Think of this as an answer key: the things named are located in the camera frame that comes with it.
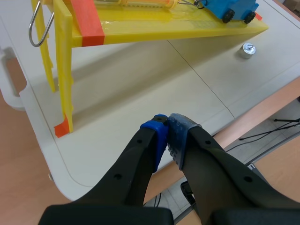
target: yellow table leg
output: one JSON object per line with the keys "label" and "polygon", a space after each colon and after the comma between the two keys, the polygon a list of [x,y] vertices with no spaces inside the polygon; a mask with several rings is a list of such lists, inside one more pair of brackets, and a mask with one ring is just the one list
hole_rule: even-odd
{"label": "yellow table leg", "polygon": [[60,135],[63,136],[73,132],[71,94],[71,86],[74,82],[71,76],[73,18],[63,0],[55,0],[53,4],[55,15],[56,63],[61,108],[65,120],[62,124],[55,127],[55,132],[56,135],[59,132]]}
{"label": "yellow table leg", "polygon": [[[31,0],[33,12],[35,11],[37,4],[38,4],[38,0]],[[43,16],[42,9],[40,9],[37,13],[37,17],[35,19],[35,25],[36,25],[36,29],[37,29],[37,37],[39,40],[41,40],[43,33],[45,31],[45,23],[44,23],[44,16]],[[55,92],[54,80],[53,80],[53,76],[52,76],[53,64],[52,64],[50,56],[49,56],[47,38],[49,38],[49,34],[47,34],[47,37],[46,37],[44,43],[40,46],[40,50],[41,50],[43,64],[45,67],[46,77],[47,77],[49,86],[50,86],[51,90],[53,92]]]}

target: black cable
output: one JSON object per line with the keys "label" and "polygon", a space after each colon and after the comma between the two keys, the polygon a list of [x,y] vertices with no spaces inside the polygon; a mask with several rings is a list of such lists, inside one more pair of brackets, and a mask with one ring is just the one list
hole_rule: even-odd
{"label": "black cable", "polygon": [[155,196],[154,207],[155,207],[155,205],[156,205],[157,197],[158,197],[158,196]]}
{"label": "black cable", "polygon": [[264,138],[265,136],[271,134],[271,133],[274,132],[274,131],[277,131],[278,129],[280,129],[280,128],[282,128],[282,127],[284,127],[285,125],[290,124],[290,123],[291,123],[291,122],[288,122],[288,123],[286,123],[286,124],[284,124],[284,125],[282,125],[282,126],[276,128],[275,130],[271,131],[270,133],[267,133],[266,135],[264,135],[264,136],[262,136],[262,137],[260,137],[260,138],[257,138],[257,139],[255,139],[255,140],[253,140],[253,141],[245,142],[245,143],[242,143],[242,144],[238,144],[238,145],[232,147],[231,149],[229,149],[229,150],[226,151],[226,152],[229,152],[229,151],[231,151],[231,150],[233,150],[233,149],[235,149],[236,147],[239,147],[239,146],[241,146],[241,145],[249,144],[249,143],[252,143],[252,142],[256,142],[256,141],[258,141],[258,140],[261,140],[261,139]]}
{"label": "black cable", "polygon": [[288,123],[286,123],[286,124],[284,124],[284,125],[282,125],[282,126],[276,128],[276,129],[274,129],[274,130],[270,130],[270,131],[267,131],[267,132],[263,132],[263,133],[260,133],[260,134],[257,134],[257,135],[252,135],[252,136],[249,136],[249,137],[240,138],[239,140],[242,141],[242,140],[245,140],[245,139],[248,139],[248,138],[251,138],[251,137],[256,137],[256,136],[259,136],[259,135],[264,135],[264,134],[267,134],[267,133],[272,133],[272,132],[278,131],[278,130],[288,129],[288,128],[291,128],[291,127],[294,127],[294,126],[297,125],[297,124],[295,124],[295,125],[291,125],[291,126],[288,126],[288,127],[284,127],[285,125],[288,125],[288,124],[290,124],[290,123],[292,123],[292,122],[288,122]]}
{"label": "black cable", "polygon": [[157,206],[156,206],[156,208],[159,206],[160,199],[161,199],[161,193],[159,194],[158,203],[157,203]]}

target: blue toy car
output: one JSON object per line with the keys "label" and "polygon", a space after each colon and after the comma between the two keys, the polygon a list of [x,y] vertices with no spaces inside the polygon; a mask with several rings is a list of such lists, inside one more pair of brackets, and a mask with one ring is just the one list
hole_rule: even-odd
{"label": "blue toy car", "polygon": [[250,23],[255,17],[255,10],[258,3],[255,0],[197,0],[204,8],[209,9],[216,17],[228,23],[232,19],[243,20],[246,24]]}

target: black toy wheel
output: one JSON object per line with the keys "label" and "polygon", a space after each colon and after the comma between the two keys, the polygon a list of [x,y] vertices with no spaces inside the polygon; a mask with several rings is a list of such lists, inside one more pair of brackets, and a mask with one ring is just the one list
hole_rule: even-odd
{"label": "black toy wheel", "polygon": [[255,12],[249,13],[244,19],[245,24],[250,23],[255,18],[255,16],[256,16]]}
{"label": "black toy wheel", "polygon": [[223,23],[228,23],[234,17],[235,12],[232,9],[229,9],[227,13],[222,18]]}

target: small metal cylinder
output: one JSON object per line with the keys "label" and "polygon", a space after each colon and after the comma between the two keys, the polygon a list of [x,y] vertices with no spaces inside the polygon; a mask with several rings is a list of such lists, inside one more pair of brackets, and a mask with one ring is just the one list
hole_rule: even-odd
{"label": "small metal cylinder", "polygon": [[245,43],[240,48],[240,56],[244,59],[250,59],[251,56],[256,52],[256,48],[252,43]]}

